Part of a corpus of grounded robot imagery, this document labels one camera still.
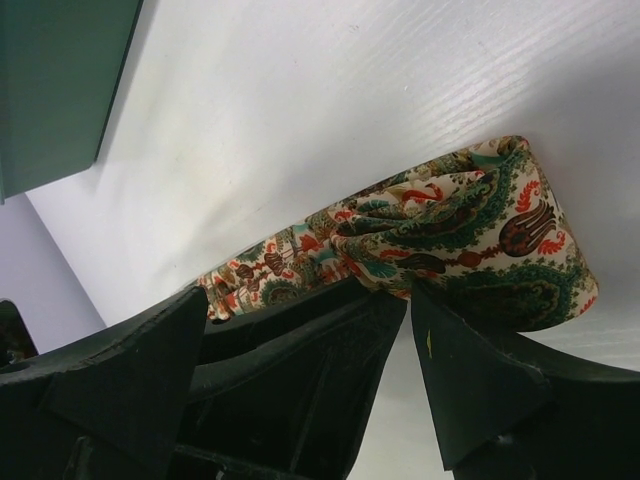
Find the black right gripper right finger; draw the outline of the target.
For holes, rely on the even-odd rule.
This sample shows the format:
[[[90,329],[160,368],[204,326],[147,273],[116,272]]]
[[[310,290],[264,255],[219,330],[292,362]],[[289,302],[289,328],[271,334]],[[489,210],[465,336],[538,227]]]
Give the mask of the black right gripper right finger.
[[[455,478],[638,478],[638,372],[468,321],[424,287],[412,292],[411,320]]]

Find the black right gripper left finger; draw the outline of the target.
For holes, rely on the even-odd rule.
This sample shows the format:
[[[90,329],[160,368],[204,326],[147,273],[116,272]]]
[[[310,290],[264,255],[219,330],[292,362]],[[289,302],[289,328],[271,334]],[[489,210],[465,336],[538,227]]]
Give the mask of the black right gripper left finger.
[[[4,479],[162,479],[186,405],[207,298],[146,311],[1,370]]]

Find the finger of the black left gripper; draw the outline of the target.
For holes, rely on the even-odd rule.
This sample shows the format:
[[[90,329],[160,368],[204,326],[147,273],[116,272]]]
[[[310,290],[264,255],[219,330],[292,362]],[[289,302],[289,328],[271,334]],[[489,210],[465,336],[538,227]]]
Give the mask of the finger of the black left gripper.
[[[406,310],[403,300],[366,295],[197,366],[175,478],[347,478]]]

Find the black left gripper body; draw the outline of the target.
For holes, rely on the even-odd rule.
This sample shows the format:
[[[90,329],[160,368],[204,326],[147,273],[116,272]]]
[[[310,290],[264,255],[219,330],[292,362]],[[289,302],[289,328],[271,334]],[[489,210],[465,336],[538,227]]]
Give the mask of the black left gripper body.
[[[34,342],[15,304],[0,303],[1,367],[7,367],[38,355]]]

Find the paisley flamingo patterned tie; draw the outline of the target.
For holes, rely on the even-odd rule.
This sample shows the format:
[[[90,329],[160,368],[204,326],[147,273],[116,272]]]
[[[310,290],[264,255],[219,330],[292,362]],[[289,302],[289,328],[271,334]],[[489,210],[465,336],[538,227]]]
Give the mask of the paisley flamingo patterned tie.
[[[599,288],[529,142],[504,136],[348,196],[202,274],[224,322],[338,281],[402,299],[415,281],[462,316],[517,331],[590,309]]]

